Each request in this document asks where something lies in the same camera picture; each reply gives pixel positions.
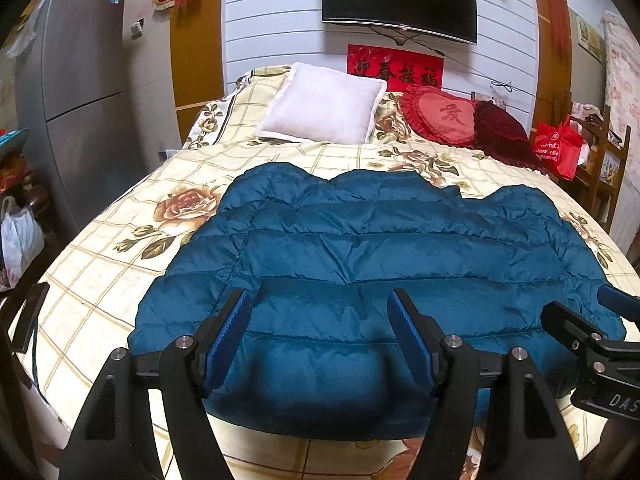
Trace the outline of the teal quilted down jacket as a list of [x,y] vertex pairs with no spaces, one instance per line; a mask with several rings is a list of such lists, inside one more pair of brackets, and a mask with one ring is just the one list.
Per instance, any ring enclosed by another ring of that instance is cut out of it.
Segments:
[[433,411],[390,327],[396,288],[442,330],[478,350],[525,348],[557,396],[576,367],[541,327],[560,302],[612,339],[605,274],[582,237],[536,188],[476,200],[413,171],[352,170],[330,180],[285,162],[236,178],[216,211],[142,298],[135,354],[193,334],[243,289],[253,312],[209,414],[311,439],[402,439]]

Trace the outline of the cream floral plaid bedspread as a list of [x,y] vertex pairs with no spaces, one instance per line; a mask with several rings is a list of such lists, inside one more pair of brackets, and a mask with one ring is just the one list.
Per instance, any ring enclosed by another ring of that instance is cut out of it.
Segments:
[[[258,122],[283,87],[288,66],[253,70],[230,98],[204,106],[178,154],[101,212],[43,275],[50,285],[36,325],[35,362],[42,396],[23,387],[37,451],[53,460],[64,448],[107,352],[126,346],[137,306],[154,278],[192,233],[215,213],[232,180],[262,162],[290,162],[318,177],[343,171],[416,170],[443,188],[480,198],[503,185],[540,188],[568,220],[617,288],[639,296],[639,277],[596,220],[539,172],[503,165],[480,151],[423,140],[388,92],[367,143],[340,145],[260,140]],[[212,419],[238,479],[406,478],[419,439],[331,442],[263,434]]]

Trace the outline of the wooden shelf rack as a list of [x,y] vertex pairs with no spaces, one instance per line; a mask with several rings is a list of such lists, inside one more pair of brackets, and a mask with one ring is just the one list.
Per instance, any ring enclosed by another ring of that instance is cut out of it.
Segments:
[[596,220],[605,232],[611,232],[615,209],[630,147],[631,128],[626,127],[619,144],[611,140],[616,136],[611,126],[611,107],[606,104],[602,118],[591,114],[586,118],[570,118],[589,133],[592,143],[589,155],[576,168],[572,185],[578,191],[576,202]]

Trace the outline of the black phone on bed edge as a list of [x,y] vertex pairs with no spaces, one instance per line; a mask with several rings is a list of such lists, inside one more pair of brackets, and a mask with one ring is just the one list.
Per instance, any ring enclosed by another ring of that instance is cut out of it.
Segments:
[[30,338],[32,338],[37,325],[38,315],[49,289],[50,285],[47,282],[32,285],[29,289],[12,338],[13,350],[16,353],[25,354],[27,352]]

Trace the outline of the red shopping bag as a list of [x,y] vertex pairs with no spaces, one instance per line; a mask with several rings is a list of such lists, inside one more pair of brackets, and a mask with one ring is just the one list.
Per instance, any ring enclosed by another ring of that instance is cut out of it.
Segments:
[[574,179],[582,144],[585,140],[572,126],[572,116],[567,115],[557,126],[540,122],[534,133],[533,151],[542,166],[555,177]]

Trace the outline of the dark red velvet cushion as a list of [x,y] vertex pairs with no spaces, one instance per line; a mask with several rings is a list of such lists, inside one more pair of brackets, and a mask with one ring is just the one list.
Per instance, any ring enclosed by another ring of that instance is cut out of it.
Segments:
[[522,125],[489,101],[474,102],[474,148],[503,164],[542,170]]

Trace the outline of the white plastic bag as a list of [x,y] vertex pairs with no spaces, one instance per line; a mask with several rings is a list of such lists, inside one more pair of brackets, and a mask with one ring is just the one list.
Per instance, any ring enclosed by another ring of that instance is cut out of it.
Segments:
[[14,289],[44,248],[44,235],[32,211],[12,196],[1,203],[1,290]]

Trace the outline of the red heart-shaped cushion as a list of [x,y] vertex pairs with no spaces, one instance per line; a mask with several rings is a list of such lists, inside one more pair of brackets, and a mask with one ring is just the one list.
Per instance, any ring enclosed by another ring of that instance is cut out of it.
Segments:
[[474,104],[431,86],[408,87],[399,101],[408,126],[426,140],[472,148]]

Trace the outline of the cluttered side shelf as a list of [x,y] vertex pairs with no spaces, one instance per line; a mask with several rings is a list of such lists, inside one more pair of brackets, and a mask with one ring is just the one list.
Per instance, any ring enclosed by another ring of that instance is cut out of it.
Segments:
[[23,191],[24,179],[29,171],[23,156],[23,148],[28,138],[26,129],[17,129],[1,135],[1,203],[6,196],[12,196],[21,208],[32,207],[24,198],[17,196]]

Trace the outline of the red banner with characters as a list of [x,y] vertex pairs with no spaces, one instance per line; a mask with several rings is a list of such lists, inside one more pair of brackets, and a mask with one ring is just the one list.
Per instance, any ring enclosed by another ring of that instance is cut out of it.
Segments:
[[411,86],[442,88],[444,59],[406,50],[347,46],[347,73],[382,79],[389,92],[404,92]]

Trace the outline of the white square pillow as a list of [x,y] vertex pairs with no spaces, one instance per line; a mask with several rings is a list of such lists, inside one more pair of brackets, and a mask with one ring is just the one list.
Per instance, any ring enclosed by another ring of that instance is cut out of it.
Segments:
[[295,63],[255,134],[293,142],[363,144],[386,91],[383,79]]

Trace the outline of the grey refrigerator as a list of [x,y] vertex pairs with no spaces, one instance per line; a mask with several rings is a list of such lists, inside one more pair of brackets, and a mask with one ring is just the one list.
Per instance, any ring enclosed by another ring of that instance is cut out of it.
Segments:
[[73,238],[145,174],[127,93],[124,0],[46,0],[16,61],[26,162]]

